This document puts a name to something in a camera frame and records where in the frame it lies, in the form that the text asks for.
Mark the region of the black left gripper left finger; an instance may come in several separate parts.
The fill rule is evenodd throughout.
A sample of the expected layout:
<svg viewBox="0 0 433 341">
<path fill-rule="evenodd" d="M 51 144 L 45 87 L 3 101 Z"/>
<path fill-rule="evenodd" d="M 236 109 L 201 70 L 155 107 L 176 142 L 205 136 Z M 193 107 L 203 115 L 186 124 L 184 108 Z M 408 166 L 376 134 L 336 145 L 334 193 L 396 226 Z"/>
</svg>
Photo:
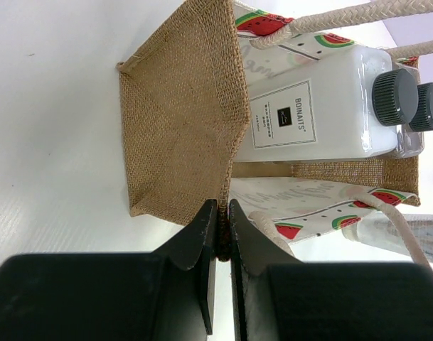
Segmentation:
<svg viewBox="0 0 433 341">
<path fill-rule="evenodd" d="M 156 250 L 20 254 L 0 265 L 0 340 L 206 340 L 216 202 Z"/>
</svg>

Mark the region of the white lotion bottle black cap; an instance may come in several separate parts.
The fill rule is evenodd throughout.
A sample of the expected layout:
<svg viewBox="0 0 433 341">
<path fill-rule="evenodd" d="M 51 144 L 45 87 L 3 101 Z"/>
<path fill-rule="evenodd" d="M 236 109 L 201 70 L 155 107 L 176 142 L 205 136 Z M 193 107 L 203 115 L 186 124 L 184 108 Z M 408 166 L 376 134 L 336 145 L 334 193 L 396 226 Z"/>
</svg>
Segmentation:
<svg viewBox="0 0 433 341">
<path fill-rule="evenodd" d="M 397 147 L 418 107 L 414 76 L 355 47 L 249 86 L 252 123 L 238 162 L 348 160 Z"/>
</svg>

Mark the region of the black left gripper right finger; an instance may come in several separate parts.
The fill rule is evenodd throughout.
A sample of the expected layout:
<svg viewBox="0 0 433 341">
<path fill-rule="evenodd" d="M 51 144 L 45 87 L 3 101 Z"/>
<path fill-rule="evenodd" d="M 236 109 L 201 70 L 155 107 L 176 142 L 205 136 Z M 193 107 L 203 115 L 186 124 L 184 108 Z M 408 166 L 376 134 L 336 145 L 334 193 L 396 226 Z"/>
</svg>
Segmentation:
<svg viewBox="0 0 433 341">
<path fill-rule="evenodd" d="M 303 263 L 229 205 L 237 340 L 433 340 L 433 271 Z"/>
</svg>

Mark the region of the white sachet packet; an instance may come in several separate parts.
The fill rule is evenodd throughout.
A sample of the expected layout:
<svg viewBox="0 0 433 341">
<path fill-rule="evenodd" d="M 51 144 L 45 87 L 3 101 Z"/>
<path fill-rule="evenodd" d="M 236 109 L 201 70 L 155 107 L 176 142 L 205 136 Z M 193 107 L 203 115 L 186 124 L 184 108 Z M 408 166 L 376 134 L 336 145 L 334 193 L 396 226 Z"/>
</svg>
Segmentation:
<svg viewBox="0 0 433 341">
<path fill-rule="evenodd" d="M 433 263 L 433 215 L 405 214 L 404 217 L 427 260 Z M 342 233 L 352 242 L 398 254 L 409 254 L 400 232 L 381 212 L 371 213 L 361 221 L 344 227 Z"/>
</svg>

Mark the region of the clear bottle black cap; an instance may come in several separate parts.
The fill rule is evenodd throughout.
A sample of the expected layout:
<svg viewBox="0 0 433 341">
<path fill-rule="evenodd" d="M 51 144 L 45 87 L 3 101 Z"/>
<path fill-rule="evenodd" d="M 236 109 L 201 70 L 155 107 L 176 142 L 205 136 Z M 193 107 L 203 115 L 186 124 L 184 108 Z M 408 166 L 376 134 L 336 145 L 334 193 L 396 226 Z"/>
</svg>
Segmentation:
<svg viewBox="0 0 433 341">
<path fill-rule="evenodd" d="M 424 134 L 433 131 L 433 82 L 419 82 L 417 68 L 397 63 L 392 74 L 392 105 L 401 125 L 389 157 L 411 158 L 423 152 Z"/>
</svg>

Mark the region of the burlap watermelon canvas bag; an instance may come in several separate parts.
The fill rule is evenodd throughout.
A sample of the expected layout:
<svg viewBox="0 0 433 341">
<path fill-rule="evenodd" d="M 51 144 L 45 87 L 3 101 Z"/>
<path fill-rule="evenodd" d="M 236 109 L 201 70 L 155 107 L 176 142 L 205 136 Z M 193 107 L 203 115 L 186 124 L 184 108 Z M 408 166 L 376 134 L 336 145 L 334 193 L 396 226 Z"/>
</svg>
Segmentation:
<svg viewBox="0 0 433 341">
<path fill-rule="evenodd" d="M 433 1 L 372 1 L 283 18 L 238 1 L 184 2 L 118 64 L 122 142 L 132 216 L 188 224 L 217 202 L 217 256 L 230 258 L 230 199 L 279 248 L 320 237 L 381 212 L 412 260 L 427 264 L 397 206 L 417 195 L 416 156 L 322 161 L 238 162 L 252 123 L 248 88 L 364 47 L 332 28 L 433 13 Z M 433 53 L 433 40 L 373 48 L 392 63 Z"/>
</svg>

